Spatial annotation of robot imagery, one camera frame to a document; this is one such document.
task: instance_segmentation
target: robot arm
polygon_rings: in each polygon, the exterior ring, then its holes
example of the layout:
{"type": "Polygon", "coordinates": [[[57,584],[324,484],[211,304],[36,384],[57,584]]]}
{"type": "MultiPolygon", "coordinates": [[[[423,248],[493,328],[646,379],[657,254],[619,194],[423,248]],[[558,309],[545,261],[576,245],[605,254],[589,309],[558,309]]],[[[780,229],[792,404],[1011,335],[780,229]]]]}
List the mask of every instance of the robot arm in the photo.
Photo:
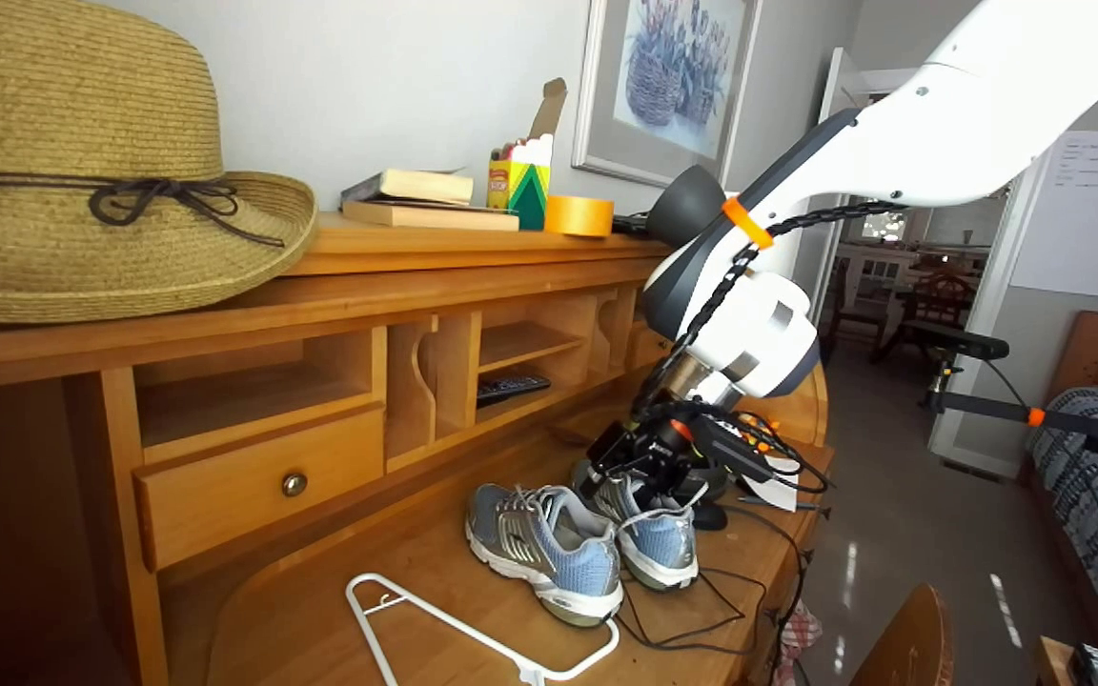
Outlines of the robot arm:
{"type": "MultiPolygon", "coordinates": [[[[896,205],[960,205],[1028,167],[1098,102],[1098,0],[985,0],[891,95],[843,109],[797,140],[736,203],[707,170],[674,179],[650,234],[683,245],[646,286],[646,320],[683,339],[753,229],[775,229],[810,200],[863,194],[896,205]]],[[[791,391],[817,361],[817,328],[797,286],[745,276],[688,353],[740,398],[791,391]]]]}

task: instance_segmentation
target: picture frame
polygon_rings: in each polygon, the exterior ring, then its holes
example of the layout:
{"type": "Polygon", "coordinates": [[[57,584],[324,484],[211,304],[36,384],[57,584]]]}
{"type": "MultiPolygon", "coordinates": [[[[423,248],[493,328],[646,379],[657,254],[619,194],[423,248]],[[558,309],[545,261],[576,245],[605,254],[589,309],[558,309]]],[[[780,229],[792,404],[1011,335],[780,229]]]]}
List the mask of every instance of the picture frame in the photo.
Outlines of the picture frame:
{"type": "Polygon", "coordinates": [[[592,0],[572,163],[669,188],[730,170],[761,0],[592,0]]]}

